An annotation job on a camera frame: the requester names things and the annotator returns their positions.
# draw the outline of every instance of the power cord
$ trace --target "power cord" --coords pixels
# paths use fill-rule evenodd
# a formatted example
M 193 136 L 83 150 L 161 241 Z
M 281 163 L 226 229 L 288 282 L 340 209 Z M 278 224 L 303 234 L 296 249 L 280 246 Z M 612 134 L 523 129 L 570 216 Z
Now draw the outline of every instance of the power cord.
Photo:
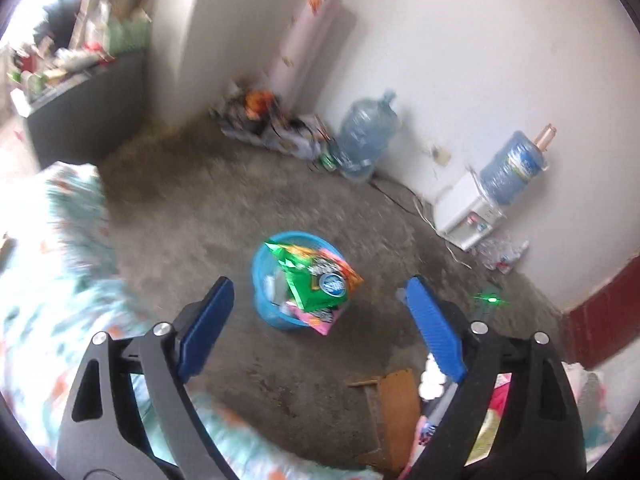
M 409 213 L 412 216 L 419 216 L 424 222 L 426 222 L 426 224 L 433 229 L 433 232 L 435 232 L 438 236 L 440 236 L 438 234 L 438 231 L 436 230 L 436 228 L 434 227 L 434 225 L 431 223 L 431 221 L 424 215 L 423 211 L 424 211 L 424 203 L 422 202 L 422 200 L 413 192 L 411 191 L 407 186 L 402 186 L 404 187 L 409 193 L 411 193 L 414 196 L 414 207 L 415 210 L 417 211 L 417 214 L 414 211 L 410 211 L 409 209 L 405 208 L 401 203 L 399 203 L 397 200 L 395 200 L 392 196 L 390 196 L 389 194 L 387 194 L 385 191 L 383 191 L 382 189 L 380 189 L 380 187 L 373 181 L 369 181 L 369 185 L 379 191 L 380 193 L 382 193 L 384 196 L 386 196 L 389 200 L 391 200 L 391 202 L 393 202 L 394 204 L 396 204 L 400 209 L 402 209 L 403 211 Z M 453 250 L 451 249 L 449 242 L 448 241 L 444 241 L 444 246 L 447 248 L 447 251 L 449 251 L 449 254 L 451 254 L 451 257 L 453 258 L 453 261 L 456 262 L 457 264 L 460 264 L 462 266 L 465 266 L 467 269 L 469 270 L 473 270 L 473 267 L 471 267 L 468 263 L 465 263 L 461 260 L 459 260 L 456 255 L 453 253 Z

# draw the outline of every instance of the blue water bottle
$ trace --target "blue water bottle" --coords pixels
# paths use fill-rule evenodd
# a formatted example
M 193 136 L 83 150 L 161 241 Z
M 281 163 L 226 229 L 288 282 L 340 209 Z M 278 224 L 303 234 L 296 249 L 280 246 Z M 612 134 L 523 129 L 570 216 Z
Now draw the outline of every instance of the blue water bottle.
M 499 205 L 511 205 L 540 171 L 546 168 L 543 151 L 554 138 L 556 129 L 550 124 L 531 142 L 522 132 L 511 139 L 480 172 L 480 183 Z
M 355 182 L 370 179 L 400 121 L 391 109 L 396 93 L 387 91 L 380 100 L 362 99 L 350 108 L 340 132 L 330 146 L 340 172 Z

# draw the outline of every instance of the metal screw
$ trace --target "metal screw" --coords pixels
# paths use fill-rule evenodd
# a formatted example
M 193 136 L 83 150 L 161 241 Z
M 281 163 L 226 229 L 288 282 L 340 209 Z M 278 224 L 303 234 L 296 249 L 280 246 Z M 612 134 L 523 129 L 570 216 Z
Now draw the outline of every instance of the metal screw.
M 106 332 L 97 332 L 97 333 L 95 333 L 95 335 L 91 339 L 91 342 L 94 345 L 101 345 L 105 341 L 107 341 L 107 333 Z
M 489 327 L 482 321 L 474 321 L 471 324 L 471 332 L 478 335 L 486 334 L 489 332 Z
M 162 323 L 158 323 L 155 327 L 154 327 L 154 334 L 156 334 L 157 336 L 160 335 L 166 335 L 169 332 L 171 332 L 171 324 L 170 323 L 166 323 L 166 322 L 162 322 Z
M 539 345 L 546 345 L 549 342 L 549 336 L 544 332 L 536 332 L 533 335 L 533 339 L 535 339 Z

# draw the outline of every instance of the plastic bag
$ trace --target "plastic bag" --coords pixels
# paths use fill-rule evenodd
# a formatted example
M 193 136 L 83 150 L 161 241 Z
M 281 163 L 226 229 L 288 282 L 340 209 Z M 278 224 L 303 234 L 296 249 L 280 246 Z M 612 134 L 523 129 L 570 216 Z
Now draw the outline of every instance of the plastic bag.
M 362 278 L 326 249 L 265 242 L 277 259 L 300 310 L 314 312 L 345 303 Z
M 528 248 L 528 241 L 518 246 L 507 235 L 505 238 L 485 238 L 474 247 L 474 253 L 487 269 L 508 274 Z
M 273 93 L 252 89 L 260 86 L 260 82 L 245 86 L 230 83 L 223 102 L 209 111 L 222 133 L 231 139 L 303 160 L 322 157 L 329 134 L 320 118 L 315 114 L 285 116 Z M 259 107 L 258 113 L 253 114 L 248 101 L 255 97 L 261 97 L 268 106 Z
M 89 50 L 107 51 L 107 36 L 111 4 L 107 0 L 100 0 L 98 8 L 86 22 L 84 44 Z

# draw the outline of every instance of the blue plastic basin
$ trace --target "blue plastic basin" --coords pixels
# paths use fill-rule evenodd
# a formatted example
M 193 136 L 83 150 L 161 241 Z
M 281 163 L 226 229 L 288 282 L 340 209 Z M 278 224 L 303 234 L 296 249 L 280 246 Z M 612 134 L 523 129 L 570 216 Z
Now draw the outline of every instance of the blue plastic basin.
M 343 257 L 334 246 L 322 240 L 322 238 L 303 233 L 302 231 L 289 231 L 273 235 L 269 240 L 279 244 L 299 245 L 311 249 L 327 249 L 337 256 Z M 307 327 L 299 319 L 289 317 L 281 313 L 276 304 L 271 303 L 264 293 L 264 279 L 273 276 L 278 267 L 278 261 L 273 257 L 266 245 L 262 244 L 251 266 L 251 277 L 254 282 L 254 305 L 260 317 L 268 324 L 279 330 L 295 330 Z

